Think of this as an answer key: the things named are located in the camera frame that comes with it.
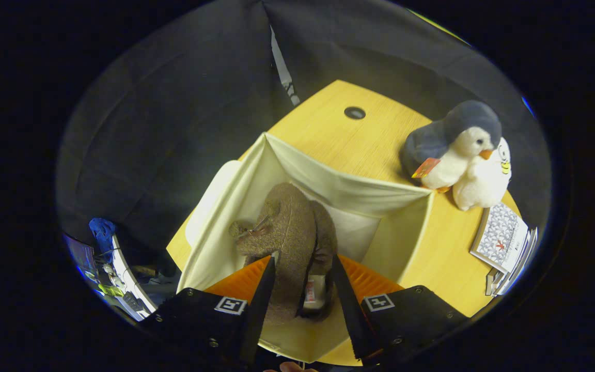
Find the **penguin plush toy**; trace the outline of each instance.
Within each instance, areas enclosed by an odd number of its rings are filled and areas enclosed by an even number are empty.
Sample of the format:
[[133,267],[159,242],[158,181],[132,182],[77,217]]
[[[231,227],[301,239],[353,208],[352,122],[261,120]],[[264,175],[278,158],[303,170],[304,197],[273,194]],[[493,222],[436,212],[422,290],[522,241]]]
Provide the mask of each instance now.
[[[411,132],[399,158],[416,184],[444,193],[465,174],[474,157],[488,160],[501,137],[502,125],[493,109],[483,102],[465,101],[442,120]],[[430,171],[424,175],[422,165],[427,164]]]

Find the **plush bear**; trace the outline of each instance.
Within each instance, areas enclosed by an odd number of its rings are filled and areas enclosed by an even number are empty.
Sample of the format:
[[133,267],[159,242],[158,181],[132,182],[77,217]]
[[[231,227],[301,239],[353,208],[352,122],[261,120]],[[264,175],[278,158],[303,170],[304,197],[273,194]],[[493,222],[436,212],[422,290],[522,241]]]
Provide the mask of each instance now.
[[[326,209],[290,183],[274,186],[264,201],[255,224],[236,221],[229,233],[236,240],[245,265],[279,251],[276,277],[264,323],[281,325],[296,316],[322,319],[334,296],[329,277],[337,254],[335,224]],[[324,306],[305,308],[307,280],[323,278]]]

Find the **desk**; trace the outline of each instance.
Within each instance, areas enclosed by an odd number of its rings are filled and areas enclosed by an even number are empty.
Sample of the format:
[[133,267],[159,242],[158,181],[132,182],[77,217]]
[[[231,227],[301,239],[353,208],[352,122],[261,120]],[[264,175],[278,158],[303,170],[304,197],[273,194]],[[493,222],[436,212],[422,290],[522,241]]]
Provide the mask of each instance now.
[[[349,106],[364,109],[366,116],[361,120],[348,118],[344,110]],[[398,151],[410,132],[431,121],[376,92],[336,81],[293,109],[268,132],[338,171],[411,184],[402,174]],[[508,192],[502,201],[519,214]],[[435,195],[420,247],[399,284],[425,285],[465,316],[486,306],[491,300],[484,294],[491,266],[469,254],[481,214],[480,208],[459,210],[451,191]],[[188,221],[189,217],[167,247],[179,268],[184,267],[191,251],[185,239]],[[319,362],[361,365],[354,359],[350,341]]]

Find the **fabric storage bin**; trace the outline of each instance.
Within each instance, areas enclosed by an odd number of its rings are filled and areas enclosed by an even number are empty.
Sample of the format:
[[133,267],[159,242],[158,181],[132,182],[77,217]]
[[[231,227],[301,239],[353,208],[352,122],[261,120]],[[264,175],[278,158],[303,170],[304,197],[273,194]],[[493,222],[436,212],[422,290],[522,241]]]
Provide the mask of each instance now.
[[[206,289],[243,267],[229,225],[255,221],[275,184],[290,182],[318,200],[337,228],[338,253],[399,282],[418,247],[432,206],[427,189],[338,172],[271,134],[263,133],[242,162],[229,162],[210,184],[186,227],[192,247],[178,291]],[[321,322],[296,318],[264,325],[258,344],[311,363],[349,339],[335,300]]]

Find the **orange gripper pad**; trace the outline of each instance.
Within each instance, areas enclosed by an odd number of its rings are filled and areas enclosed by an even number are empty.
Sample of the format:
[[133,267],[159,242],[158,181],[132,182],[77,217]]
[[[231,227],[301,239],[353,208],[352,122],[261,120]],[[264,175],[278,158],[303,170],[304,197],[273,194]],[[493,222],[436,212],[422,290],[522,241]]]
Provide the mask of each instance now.
[[348,275],[350,286],[355,292],[357,302],[360,304],[366,296],[382,295],[404,289],[359,262],[355,262],[340,254],[337,256],[341,261],[341,266],[343,266]]
[[269,262],[270,256],[263,257],[211,285],[204,292],[247,300],[247,303],[251,303],[260,278],[263,276],[263,271]]

